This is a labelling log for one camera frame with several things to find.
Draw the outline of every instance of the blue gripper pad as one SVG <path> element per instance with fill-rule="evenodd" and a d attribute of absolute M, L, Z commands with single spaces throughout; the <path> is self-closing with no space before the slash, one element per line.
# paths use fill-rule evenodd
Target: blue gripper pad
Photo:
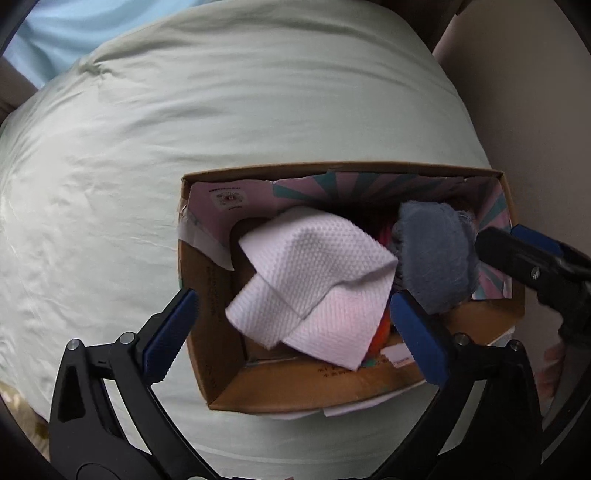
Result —
<path fill-rule="evenodd" d="M 438 320 L 433 320 L 407 291 L 390 299 L 390 317 L 425 380 L 443 387 L 449 377 L 450 352 L 444 339 L 438 338 L 439 329 L 433 329 L 433 322 Z"/>
<path fill-rule="evenodd" d="M 519 240 L 523 240 L 525 243 L 532 245 L 533 247 L 537 247 L 540 250 L 543 250 L 555 257 L 563 257 L 564 252 L 560 244 L 550 238 L 549 236 L 542 235 L 541 233 L 532 230 L 531 228 L 527 228 L 523 225 L 515 225 L 511 229 L 511 235 L 518 238 Z"/>
<path fill-rule="evenodd" d="M 152 341 L 144 348 L 142 367 L 144 380 L 149 384 L 166 377 L 178 351 L 191 331 L 199 309 L 197 294 L 189 290 L 168 313 Z"/>

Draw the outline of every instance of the beige wall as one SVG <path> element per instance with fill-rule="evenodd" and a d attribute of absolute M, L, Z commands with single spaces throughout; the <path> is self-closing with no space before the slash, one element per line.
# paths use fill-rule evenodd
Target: beige wall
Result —
<path fill-rule="evenodd" d="M 553 0 L 475 0 L 434 52 L 519 221 L 591 254 L 591 55 Z M 540 366 L 560 321 L 531 293 L 520 337 Z"/>

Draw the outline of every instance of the bed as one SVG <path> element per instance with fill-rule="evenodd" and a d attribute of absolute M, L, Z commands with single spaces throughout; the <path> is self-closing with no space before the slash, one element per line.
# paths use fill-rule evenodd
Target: bed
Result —
<path fill-rule="evenodd" d="M 488 167 L 426 45 L 438 28 L 421 40 L 364 1 L 224 0 L 120 35 L 51 80 L 0 129 L 0 381 L 47 418 L 69 339 L 111 342 L 166 305 L 185 173 L 335 159 Z M 333 419 L 214 412 L 183 349 L 155 392 L 220 474 L 328 479 L 374 470 L 435 389 Z"/>

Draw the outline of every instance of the textured paper towel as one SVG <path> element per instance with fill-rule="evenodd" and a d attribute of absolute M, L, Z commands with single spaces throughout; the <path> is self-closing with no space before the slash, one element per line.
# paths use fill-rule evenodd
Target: textured paper towel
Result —
<path fill-rule="evenodd" d="M 357 370 L 384 314 L 395 272 L 390 265 L 358 282 L 334 286 L 283 343 Z"/>
<path fill-rule="evenodd" d="M 245 235 L 257 273 L 226 309 L 270 348 L 283 340 L 349 369 L 363 360 L 388 301 L 397 259 L 348 220 L 295 207 Z"/>
<path fill-rule="evenodd" d="M 304 206 L 287 210 L 239 243 L 257 273 L 301 317 L 337 283 L 397 262 L 350 221 Z"/>

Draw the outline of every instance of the gray cloth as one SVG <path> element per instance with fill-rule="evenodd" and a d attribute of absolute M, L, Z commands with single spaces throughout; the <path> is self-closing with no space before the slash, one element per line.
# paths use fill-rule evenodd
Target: gray cloth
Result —
<path fill-rule="evenodd" d="M 429 314 L 448 312 L 478 286 L 476 232 L 470 213 L 447 203 L 406 202 L 392 230 L 395 289 L 408 290 Z"/>

